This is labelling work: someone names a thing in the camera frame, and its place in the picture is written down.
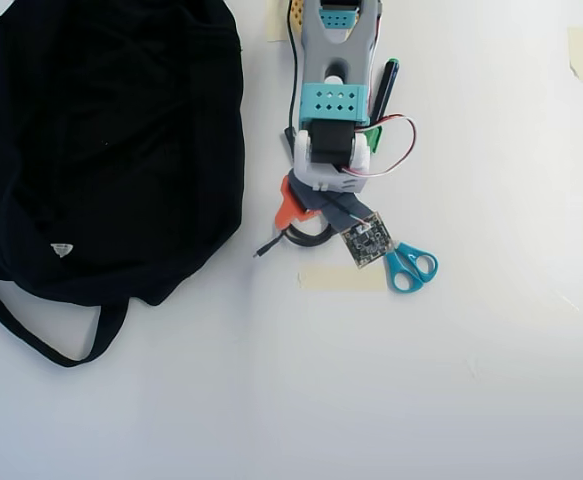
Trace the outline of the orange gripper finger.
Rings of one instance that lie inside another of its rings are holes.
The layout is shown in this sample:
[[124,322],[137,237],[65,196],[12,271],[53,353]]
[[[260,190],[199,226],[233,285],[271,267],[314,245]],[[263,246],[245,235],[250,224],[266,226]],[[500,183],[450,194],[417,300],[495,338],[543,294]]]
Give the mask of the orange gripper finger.
[[277,229],[287,229],[294,221],[304,222],[321,213],[320,210],[307,209],[301,204],[291,189],[288,175],[282,180],[280,192],[282,204],[274,219],[274,225]]

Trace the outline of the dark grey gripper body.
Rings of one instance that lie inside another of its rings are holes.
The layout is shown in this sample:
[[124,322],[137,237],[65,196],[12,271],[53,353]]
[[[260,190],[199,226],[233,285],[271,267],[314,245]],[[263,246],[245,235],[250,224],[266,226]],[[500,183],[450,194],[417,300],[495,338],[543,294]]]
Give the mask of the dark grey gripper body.
[[354,226],[358,218],[366,219],[372,214],[372,210],[353,193],[316,191],[296,177],[289,177],[288,181],[300,204],[307,210],[320,211],[338,233]]

